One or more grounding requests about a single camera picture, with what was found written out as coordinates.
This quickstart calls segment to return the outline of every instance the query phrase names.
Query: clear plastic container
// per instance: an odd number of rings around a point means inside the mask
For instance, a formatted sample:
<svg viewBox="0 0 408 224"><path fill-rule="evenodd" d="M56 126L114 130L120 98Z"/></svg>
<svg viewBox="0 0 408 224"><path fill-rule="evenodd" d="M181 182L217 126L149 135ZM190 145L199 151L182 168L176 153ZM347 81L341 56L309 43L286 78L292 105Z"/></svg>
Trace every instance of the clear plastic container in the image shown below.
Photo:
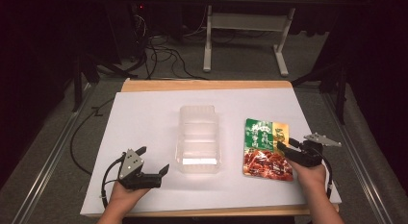
<svg viewBox="0 0 408 224"><path fill-rule="evenodd" d="M184 106L180 109L176 160L183 173L218 172L220 151L214 106Z"/></svg>

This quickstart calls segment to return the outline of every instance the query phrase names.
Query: colorful package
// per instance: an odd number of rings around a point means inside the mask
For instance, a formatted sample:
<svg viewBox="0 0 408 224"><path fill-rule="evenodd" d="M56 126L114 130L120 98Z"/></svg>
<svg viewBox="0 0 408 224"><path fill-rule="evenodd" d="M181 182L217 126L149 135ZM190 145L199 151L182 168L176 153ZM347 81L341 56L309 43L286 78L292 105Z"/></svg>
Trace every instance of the colorful package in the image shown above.
<svg viewBox="0 0 408 224"><path fill-rule="evenodd" d="M293 171L277 141L289 146L289 125L246 119L243 174L252 177L292 181Z"/></svg>

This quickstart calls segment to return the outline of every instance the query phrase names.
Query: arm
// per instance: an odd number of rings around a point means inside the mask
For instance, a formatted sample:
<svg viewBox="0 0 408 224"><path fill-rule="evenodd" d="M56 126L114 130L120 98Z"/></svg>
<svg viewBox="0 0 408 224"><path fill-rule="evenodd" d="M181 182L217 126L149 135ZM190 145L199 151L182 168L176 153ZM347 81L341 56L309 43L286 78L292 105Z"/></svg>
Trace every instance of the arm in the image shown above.
<svg viewBox="0 0 408 224"><path fill-rule="evenodd" d="M111 199L103 212L98 224L120 224L123 217L129 212L150 189L128 190L115 182Z"/></svg>
<svg viewBox="0 0 408 224"><path fill-rule="evenodd" d="M313 223L343 224L342 218L326 195L324 165L304 167L296 162L287 161L297 172L297 179L303 188Z"/></svg>

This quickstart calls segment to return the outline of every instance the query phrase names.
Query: white table leg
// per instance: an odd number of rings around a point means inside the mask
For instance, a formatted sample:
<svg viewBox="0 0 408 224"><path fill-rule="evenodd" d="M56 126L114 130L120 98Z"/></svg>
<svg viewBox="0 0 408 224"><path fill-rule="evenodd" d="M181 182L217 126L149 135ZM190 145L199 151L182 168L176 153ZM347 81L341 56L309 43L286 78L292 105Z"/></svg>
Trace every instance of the white table leg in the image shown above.
<svg viewBox="0 0 408 224"><path fill-rule="evenodd" d="M212 6L208 6L207 9L207 38L205 42L205 51L204 51L204 72L211 71L211 27L212 27Z"/></svg>
<svg viewBox="0 0 408 224"><path fill-rule="evenodd" d="M273 45L273 52L275 53L276 61L278 62L279 71L282 77L287 77L289 75L288 68L286 67L285 60L283 59L282 49L285 44L286 37L288 36L288 31L291 28L292 20L294 15L294 8L290 9L288 18L285 21L284 28L282 30L282 37L278 45Z"/></svg>

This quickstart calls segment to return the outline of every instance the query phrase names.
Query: white tabletop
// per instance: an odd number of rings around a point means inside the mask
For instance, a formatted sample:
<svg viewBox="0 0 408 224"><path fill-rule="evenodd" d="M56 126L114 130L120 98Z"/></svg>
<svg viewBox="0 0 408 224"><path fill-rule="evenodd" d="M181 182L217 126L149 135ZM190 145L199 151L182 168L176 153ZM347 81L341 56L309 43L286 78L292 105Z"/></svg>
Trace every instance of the white tabletop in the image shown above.
<svg viewBox="0 0 408 224"><path fill-rule="evenodd" d="M189 175L175 166L179 110L185 105L213 105L219 118L221 169ZM282 182L242 174L244 122L247 118L287 123L290 136L311 134L291 87L120 92L117 94L89 183L81 214L97 216L104 208L100 186L107 167L127 149L147 146L144 173L170 169L161 188L149 191L131 214L205 211L304 205L297 180ZM110 173L114 179L118 168ZM112 184L107 185L108 196ZM331 202L341 203L333 190Z"/></svg>

